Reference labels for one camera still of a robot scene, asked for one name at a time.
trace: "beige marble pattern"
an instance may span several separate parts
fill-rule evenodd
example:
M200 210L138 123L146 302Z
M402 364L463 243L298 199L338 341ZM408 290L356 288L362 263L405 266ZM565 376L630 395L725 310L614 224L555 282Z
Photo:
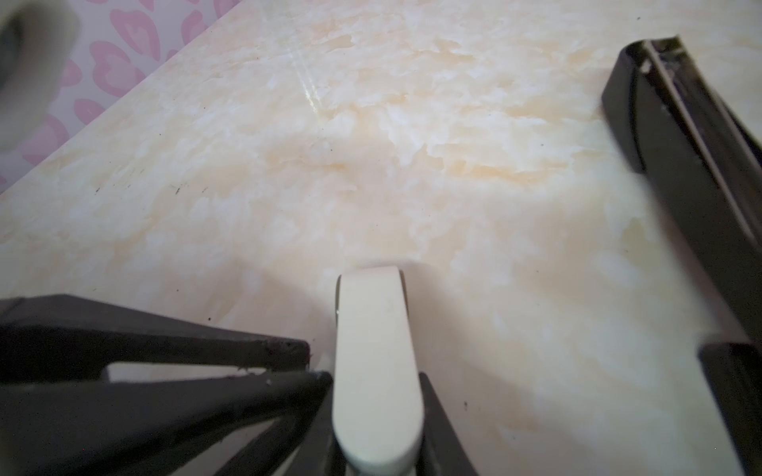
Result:
M0 196L0 296L301 337L397 264L418 364L490 474L736 474L723 332L600 111L681 34L762 135L758 0L248 0Z

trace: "white object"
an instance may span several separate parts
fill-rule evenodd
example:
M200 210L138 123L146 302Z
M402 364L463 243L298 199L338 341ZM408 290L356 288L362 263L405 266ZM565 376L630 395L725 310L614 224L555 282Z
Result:
M9 150L43 121L79 19L65 0L0 0L0 31L6 32L0 53L11 62L0 74L0 150Z
M421 447L424 405L399 270L340 276L336 309L336 439L360 473L402 474Z

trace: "wallpaper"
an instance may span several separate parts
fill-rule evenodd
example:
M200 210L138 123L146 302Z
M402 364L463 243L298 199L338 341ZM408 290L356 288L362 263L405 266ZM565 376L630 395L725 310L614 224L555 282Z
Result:
M69 0L81 22L45 120L0 153L0 193L240 0Z

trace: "table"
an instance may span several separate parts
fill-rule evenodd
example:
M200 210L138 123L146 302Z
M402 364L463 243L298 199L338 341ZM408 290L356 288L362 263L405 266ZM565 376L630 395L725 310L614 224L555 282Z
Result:
M0 297L298 337L330 367L339 274L396 264L481 474L737 474L696 359L735 331L600 93L626 44L680 34L762 136L761 22L755 0L243 2L0 196Z

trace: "marble surface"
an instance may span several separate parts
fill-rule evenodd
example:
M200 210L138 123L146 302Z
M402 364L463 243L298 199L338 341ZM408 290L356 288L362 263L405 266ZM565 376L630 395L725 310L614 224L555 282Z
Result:
M680 34L762 136L760 24L759 0L242 2L0 196L0 296L330 366L338 275L396 264L482 475L739 473L696 359L726 329L600 93L627 43Z

